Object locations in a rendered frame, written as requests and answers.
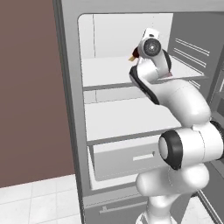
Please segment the dark red steak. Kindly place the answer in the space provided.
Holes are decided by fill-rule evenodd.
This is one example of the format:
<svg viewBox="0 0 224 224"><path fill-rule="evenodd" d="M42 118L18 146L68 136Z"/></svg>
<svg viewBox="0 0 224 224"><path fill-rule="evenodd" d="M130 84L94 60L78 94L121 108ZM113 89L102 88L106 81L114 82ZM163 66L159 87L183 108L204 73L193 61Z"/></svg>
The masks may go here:
<svg viewBox="0 0 224 224"><path fill-rule="evenodd" d="M139 58L138 48L136 47L134 51L132 52L131 57L129 58L129 61L134 61L135 59Z"/></svg>

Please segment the grey fridge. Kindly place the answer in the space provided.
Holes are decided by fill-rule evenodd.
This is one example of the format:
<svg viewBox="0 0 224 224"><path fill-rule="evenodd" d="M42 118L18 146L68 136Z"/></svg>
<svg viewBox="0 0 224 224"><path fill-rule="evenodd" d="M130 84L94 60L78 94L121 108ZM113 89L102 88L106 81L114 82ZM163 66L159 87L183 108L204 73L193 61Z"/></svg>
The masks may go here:
<svg viewBox="0 0 224 224"><path fill-rule="evenodd" d="M52 0L52 2L80 218L81 224L85 224L83 203L85 196L96 191L106 192L132 186L138 192L136 180L140 173L165 167L160 166L137 174L97 181L88 147L139 137L157 135L160 137L167 130L180 128L181 124L180 127L164 129L160 133L151 131L124 136L121 139L89 142L85 118L86 104L148 97L131 80L127 85L85 89L81 61L125 56L129 59L140 43L144 31L148 28L154 29L159 32L158 40L170 59L171 56L175 57L207 76L207 79L180 80L190 82L199 90L211 110L211 119L214 121L210 101L219 76L221 58L224 56L224 0ZM182 194L172 203L170 210L172 224L182 224L190 198L198 196L198 192L202 189Z"/></svg>

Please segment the grey freezer drawer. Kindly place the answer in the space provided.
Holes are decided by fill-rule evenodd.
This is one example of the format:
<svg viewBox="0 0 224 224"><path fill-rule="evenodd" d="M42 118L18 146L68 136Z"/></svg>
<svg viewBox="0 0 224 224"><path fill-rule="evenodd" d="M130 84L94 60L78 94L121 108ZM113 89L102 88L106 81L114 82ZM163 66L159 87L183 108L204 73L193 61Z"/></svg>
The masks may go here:
<svg viewBox="0 0 224 224"><path fill-rule="evenodd" d="M142 213L146 205L99 214L102 207L122 207L140 202L147 202L147 198L141 196L137 189L126 187L113 191L96 191L83 198L85 211L85 224L135 224L137 217Z"/></svg>

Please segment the white fridge shelf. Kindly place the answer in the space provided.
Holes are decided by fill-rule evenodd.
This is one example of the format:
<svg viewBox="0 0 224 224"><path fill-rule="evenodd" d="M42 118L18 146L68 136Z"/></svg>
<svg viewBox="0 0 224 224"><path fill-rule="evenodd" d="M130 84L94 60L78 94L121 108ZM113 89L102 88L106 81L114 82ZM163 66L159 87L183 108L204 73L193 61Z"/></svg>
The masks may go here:
<svg viewBox="0 0 224 224"><path fill-rule="evenodd" d="M168 108L155 105L148 98L86 104L85 118L89 142L180 127Z"/></svg>
<svg viewBox="0 0 224 224"><path fill-rule="evenodd" d="M136 63L136 61L129 61L127 56L83 59L81 61L83 87L85 89L103 86L110 88L118 84L130 84L129 72ZM166 79L200 80L207 79L207 76L171 56L171 76Z"/></svg>

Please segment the grey fridge door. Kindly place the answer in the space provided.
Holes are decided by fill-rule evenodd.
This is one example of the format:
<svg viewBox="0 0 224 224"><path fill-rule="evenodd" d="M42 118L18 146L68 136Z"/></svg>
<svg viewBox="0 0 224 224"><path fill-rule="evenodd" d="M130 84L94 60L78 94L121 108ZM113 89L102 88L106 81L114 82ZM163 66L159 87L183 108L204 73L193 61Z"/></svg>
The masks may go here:
<svg viewBox="0 0 224 224"><path fill-rule="evenodd" d="M213 89L210 106L213 119L224 129L224 56L219 76ZM206 163L210 173L208 185L198 192L198 196L211 216L214 224L224 224L224 158Z"/></svg>

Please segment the white fridge crisper drawer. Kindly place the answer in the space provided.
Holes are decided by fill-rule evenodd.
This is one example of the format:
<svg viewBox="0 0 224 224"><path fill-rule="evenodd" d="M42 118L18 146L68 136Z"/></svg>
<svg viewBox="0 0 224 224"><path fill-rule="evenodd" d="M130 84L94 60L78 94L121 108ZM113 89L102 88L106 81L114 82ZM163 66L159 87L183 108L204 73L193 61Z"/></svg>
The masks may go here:
<svg viewBox="0 0 224 224"><path fill-rule="evenodd" d="M158 152L158 139L159 135L89 146L96 180L120 178L166 166ZM153 158L133 161L133 157L153 151Z"/></svg>

